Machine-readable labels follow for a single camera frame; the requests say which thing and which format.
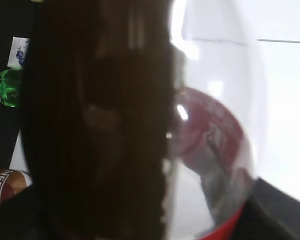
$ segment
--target white surface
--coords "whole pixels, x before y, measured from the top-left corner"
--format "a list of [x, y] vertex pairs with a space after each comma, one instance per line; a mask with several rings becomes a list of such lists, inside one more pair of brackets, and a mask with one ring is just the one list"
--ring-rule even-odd
[[261, 177], [300, 200], [300, 44], [263, 42], [268, 151]]
[[21, 171], [28, 171], [26, 162], [25, 162], [25, 156], [24, 152], [22, 149], [22, 143], [21, 143], [21, 135], [19, 132], [19, 135], [16, 139], [12, 159], [11, 159], [11, 164], [10, 164], [10, 169], [14, 170], [21, 170]]
[[236, 0], [259, 39], [300, 41], [300, 0]]

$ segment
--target plastic bottle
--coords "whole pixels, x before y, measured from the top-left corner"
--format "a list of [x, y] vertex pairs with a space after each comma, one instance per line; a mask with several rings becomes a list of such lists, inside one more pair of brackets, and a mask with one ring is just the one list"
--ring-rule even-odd
[[18, 107], [21, 70], [8, 69], [0, 72], [0, 102], [8, 107]]

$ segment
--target black surface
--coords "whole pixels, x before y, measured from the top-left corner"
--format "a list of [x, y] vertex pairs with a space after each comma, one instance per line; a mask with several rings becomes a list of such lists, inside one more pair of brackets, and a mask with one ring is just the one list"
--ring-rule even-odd
[[[7, 63], [13, 37], [29, 38], [39, 3], [30, 0], [0, 0], [0, 72]], [[17, 108], [0, 103], [0, 168], [8, 168], [19, 125]]]

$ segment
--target red label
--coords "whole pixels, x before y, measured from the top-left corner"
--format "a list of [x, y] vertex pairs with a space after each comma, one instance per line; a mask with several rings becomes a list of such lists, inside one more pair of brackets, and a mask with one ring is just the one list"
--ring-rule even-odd
[[240, 209], [236, 215], [234, 215], [229, 221], [227, 221], [224, 225], [219, 227], [213, 233], [204, 238], [200, 238], [199, 240], [229, 240], [234, 229], [237, 225], [237, 222], [241, 216], [243, 209]]

